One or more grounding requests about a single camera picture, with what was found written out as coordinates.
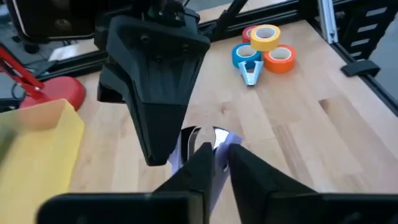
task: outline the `red desk lamp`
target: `red desk lamp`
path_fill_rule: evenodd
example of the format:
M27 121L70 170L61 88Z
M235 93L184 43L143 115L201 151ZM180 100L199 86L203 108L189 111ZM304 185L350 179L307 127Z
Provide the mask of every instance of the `red desk lamp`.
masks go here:
M66 99L77 110L85 98L85 87L75 78L57 77L46 82L38 81L2 43L0 43L0 71L9 75L25 90L26 96L20 108Z

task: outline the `gray floor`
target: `gray floor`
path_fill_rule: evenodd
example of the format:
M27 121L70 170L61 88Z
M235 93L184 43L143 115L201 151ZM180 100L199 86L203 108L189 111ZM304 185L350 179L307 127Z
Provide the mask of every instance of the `gray floor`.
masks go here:
M188 7L196 11L209 9L230 3L232 0L191 0ZM21 43L15 43L11 37L15 35L12 26L0 24L0 41L9 48L23 64L33 63L34 67L39 66L35 63L38 60L48 58L53 49L62 46L62 43L55 42L49 45L41 45L38 54L28 54L24 51ZM398 100L398 17L391 23L385 36L381 39L377 49L372 53L370 59L381 67L381 72L376 80ZM0 98L11 97L11 86L13 81L6 75L0 74ZM22 95L22 90L16 88L16 95Z

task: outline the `blue tape roll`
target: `blue tape roll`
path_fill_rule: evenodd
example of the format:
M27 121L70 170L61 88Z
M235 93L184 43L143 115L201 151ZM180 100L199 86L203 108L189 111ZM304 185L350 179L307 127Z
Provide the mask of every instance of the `blue tape roll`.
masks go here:
M250 43L238 44L232 49L232 64L239 68L240 62L246 62L246 69L253 69L254 61L261 61L261 52L251 48Z

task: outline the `cable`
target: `cable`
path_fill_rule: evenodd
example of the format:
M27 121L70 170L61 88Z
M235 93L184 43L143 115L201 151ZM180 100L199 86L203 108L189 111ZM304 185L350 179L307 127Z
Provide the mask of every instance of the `cable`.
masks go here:
M184 7L187 6L187 4L190 2L191 0L187 0L184 4Z

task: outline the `black metal frame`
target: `black metal frame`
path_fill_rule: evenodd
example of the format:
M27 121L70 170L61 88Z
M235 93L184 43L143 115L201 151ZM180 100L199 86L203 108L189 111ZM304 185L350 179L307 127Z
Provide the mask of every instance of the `black metal frame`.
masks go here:
M378 1L376 4L370 5L367 4L369 2L371 2L371 0L333 1L336 15L343 15L336 18L336 22L340 28L339 36L348 37L350 36L349 33L352 33L351 29L353 26L359 26L358 18L352 18L352 16L358 16L358 13L355 14L353 9L356 9L360 12L360 14L363 14L364 11L358 9L359 7L365 7L367 10L370 10L372 5L374 5L374 7L379 7L383 2L392 3L393 1ZM240 13L235 18L229 18L228 23L223 24L225 30L222 32L215 32L211 38L211 41L215 42L218 40L236 37L241 35L245 27L251 25L273 24L276 26L281 26L301 20L306 20L318 33L320 33L318 21L315 19L317 16L316 5L316 0L293 0ZM376 48L378 41L384 35L385 29L393 18L391 14L395 14L394 10L386 12L388 13L387 17L383 17L385 18L385 21L381 24L381 26L372 31L373 39L371 39L368 44L364 45L366 48L365 50L367 57ZM200 24L198 28L200 31L206 32L212 27L215 27L216 23L217 20L208 21ZM346 50L346 43L348 43L348 40L346 40L347 39L343 38L342 44L331 44L331 47L346 63L355 62L358 58L354 58L350 55L354 52L349 52ZM108 54L105 51L96 51L67 60L62 60L59 62L59 65L51 69L48 75L42 76L40 80L48 80L49 78L59 76L79 77L90 72L99 71L102 64L106 61L107 55ZM372 91L375 92L378 97L380 97L380 99L391 109L391 111L398 116L398 102L396 102L396 100L390 94L388 94L388 92L382 86L380 86L380 84L378 84L375 78L370 75L362 75L360 78L372 89Z

